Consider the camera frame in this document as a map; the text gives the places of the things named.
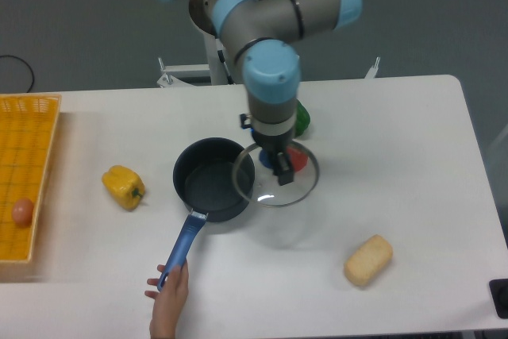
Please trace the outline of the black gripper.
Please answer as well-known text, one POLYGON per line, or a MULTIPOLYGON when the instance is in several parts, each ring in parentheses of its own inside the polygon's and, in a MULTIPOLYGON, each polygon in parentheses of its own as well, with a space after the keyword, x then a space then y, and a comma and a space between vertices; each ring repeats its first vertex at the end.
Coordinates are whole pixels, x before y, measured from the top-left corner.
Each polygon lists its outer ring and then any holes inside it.
POLYGON ((295 136, 296 113, 287 120, 275 124, 258 121, 251 114, 241 114, 240 122, 242 129, 251 132, 254 142, 269 152, 269 163, 273 175, 277 176, 278 184, 285 186, 293 183, 293 164, 285 151, 295 136))

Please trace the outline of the person's hand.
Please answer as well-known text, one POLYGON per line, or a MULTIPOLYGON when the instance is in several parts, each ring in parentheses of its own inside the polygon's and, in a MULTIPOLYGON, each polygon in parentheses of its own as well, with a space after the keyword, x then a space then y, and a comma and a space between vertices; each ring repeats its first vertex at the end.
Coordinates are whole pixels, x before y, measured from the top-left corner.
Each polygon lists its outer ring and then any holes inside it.
POLYGON ((176 338, 179 318, 189 294, 189 268, 175 266, 167 276, 162 291, 145 291, 154 300, 149 325, 150 338, 176 338))

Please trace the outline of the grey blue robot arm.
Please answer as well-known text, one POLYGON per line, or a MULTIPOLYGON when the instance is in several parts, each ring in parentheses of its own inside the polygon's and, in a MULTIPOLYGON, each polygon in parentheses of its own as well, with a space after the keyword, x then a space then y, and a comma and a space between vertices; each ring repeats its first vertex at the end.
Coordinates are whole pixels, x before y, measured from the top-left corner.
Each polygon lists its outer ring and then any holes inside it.
POLYGON ((292 43, 356 21, 363 0, 210 0, 214 35, 240 72, 247 91, 248 128, 266 152, 279 185, 295 170, 287 148, 294 139, 299 57, 292 43))

